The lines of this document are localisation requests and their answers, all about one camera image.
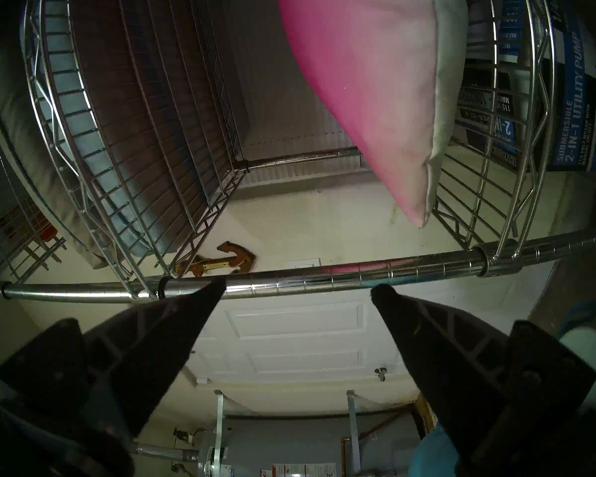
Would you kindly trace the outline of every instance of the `white door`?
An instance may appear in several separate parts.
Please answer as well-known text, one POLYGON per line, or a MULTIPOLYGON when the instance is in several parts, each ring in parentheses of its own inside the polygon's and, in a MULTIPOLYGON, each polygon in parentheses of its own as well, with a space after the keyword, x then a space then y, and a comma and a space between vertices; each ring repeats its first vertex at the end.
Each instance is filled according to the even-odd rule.
MULTIPOLYGON (((400 294, 464 309, 504 332, 526 318, 552 269, 397 287, 400 294)), ((198 378, 300 382, 406 373, 368 289, 221 301, 190 355, 198 378)))

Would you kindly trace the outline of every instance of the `pillow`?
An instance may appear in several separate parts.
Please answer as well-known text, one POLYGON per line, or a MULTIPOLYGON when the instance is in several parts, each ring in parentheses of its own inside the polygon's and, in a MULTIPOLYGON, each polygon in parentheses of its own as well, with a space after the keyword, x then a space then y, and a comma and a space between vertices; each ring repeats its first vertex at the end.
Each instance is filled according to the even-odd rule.
POLYGON ((423 227, 452 134, 465 0, 278 0, 309 85, 423 227))

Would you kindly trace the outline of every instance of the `chrome wire shelf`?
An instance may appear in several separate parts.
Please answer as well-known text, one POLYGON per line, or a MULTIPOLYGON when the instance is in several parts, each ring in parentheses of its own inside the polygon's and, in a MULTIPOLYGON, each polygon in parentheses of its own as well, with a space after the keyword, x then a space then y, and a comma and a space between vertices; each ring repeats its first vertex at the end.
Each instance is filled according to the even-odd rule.
POLYGON ((64 238, 35 205, 0 148, 0 281, 22 283, 56 252, 64 238))
POLYGON ((533 223, 552 146, 552 20, 546 0, 468 0, 468 5, 466 57, 472 60, 466 62, 457 110, 458 118, 476 123, 456 121, 456 134, 461 128, 463 135, 451 139, 433 213, 464 249, 497 240, 493 261, 516 239, 510 253, 516 259, 533 223))
MULTIPOLYGON (((480 17, 471 15, 471 60, 466 63, 458 117, 474 120, 479 126, 456 124, 462 131, 455 129, 448 147, 433 208, 433 214, 462 250, 228 275, 225 298, 317 293, 470 275, 488 277, 596 248, 596 228, 527 240, 544 186, 554 128, 556 72, 552 65, 556 64, 556 51, 547 2, 468 1, 471 11, 479 9, 480 17), (522 41, 508 34, 507 25, 512 20, 515 28, 521 29, 522 41), (478 74, 475 80, 472 71, 478 74), (500 132, 500 126, 511 126, 512 136, 500 132), (500 158, 500 148, 512 156, 500 158)), ((174 265, 184 263, 181 268, 187 269, 249 170, 357 156, 357 148, 349 147, 239 160, 241 144, 214 41, 208 0, 75 2, 79 2, 79 8, 73 6, 74 0, 29 1, 23 25, 27 75, 55 168, 120 283, 0 284, 4 297, 111 303, 193 293, 212 278, 181 278, 182 273, 171 278, 174 265), (188 10, 190 21, 184 24, 182 15, 188 10), (53 25, 53 20, 61 25, 53 25), (185 40, 183 35, 190 30, 196 31, 196 36, 185 40), (101 55, 105 59, 93 58, 87 54, 89 48, 109 50, 110 54, 101 55), (198 62, 191 59, 194 48, 199 53, 198 62), (149 54, 158 61, 149 65, 149 54), (65 75, 76 75, 79 88, 71 87, 62 78, 65 75), (205 91, 195 87, 195 82, 203 79, 205 91), (161 85, 162 91, 156 92, 155 84, 161 85), (187 101, 180 92, 188 93, 187 101), (68 102, 70 96, 81 104, 68 102), (124 109, 106 112, 107 99, 124 109), (164 118, 169 106, 171 116, 164 118), (188 124, 189 113, 197 125, 188 124), (71 121, 79 116, 86 118, 81 125, 71 121), (137 144, 130 134, 116 131, 113 134, 117 141, 111 141, 108 127, 120 126, 126 120, 142 126, 140 134, 147 131, 150 140, 137 144), (172 124, 179 126, 176 134, 182 144, 172 146, 174 134, 164 133, 163 126, 172 124), (198 137, 192 136, 194 126, 201 128, 198 137), (95 136, 100 146, 84 153, 79 140, 88 136, 95 136), (223 143, 223 152, 213 146, 216 140, 223 143), (158 165, 161 172, 152 170, 151 174, 165 182, 176 197, 172 203, 178 209, 174 222, 183 222, 179 234, 185 239, 176 253, 170 253, 172 244, 160 249, 159 236, 150 234, 159 217, 146 218, 150 202, 140 201, 142 192, 131 184, 136 173, 128 174, 126 160, 116 151, 117 144, 123 142, 138 153, 157 149, 153 165, 158 165), (175 158, 177 151, 184 155, 175 158), (105 157, 105 164, 95 170, 88 162, 91 157, 105 157), (105 180, 104 175, 116 179, 105 180), (121 201, 126 203, 120 205, 115 194, 124 196, 121 201), (126 224, 120 229, 113 219, 122 211, 126 224), (124 233, 135 240, 129 243, 124 233), (148 251, 137 257, 134 246, 139 239, 145 247, 148 243, 148 251), (153 255, 157 266, 161 266, 161 275, 142 274, 142 262, 153 255)), ((582 177, 596 186, 594 176, 582 177)))
POLYGON ((191 0, 29 0, 25 11, 49 154, 128 293, 133 279, 150 290, 149 256, 164 275, 189 268, 243 177, 191 10, 191 0))

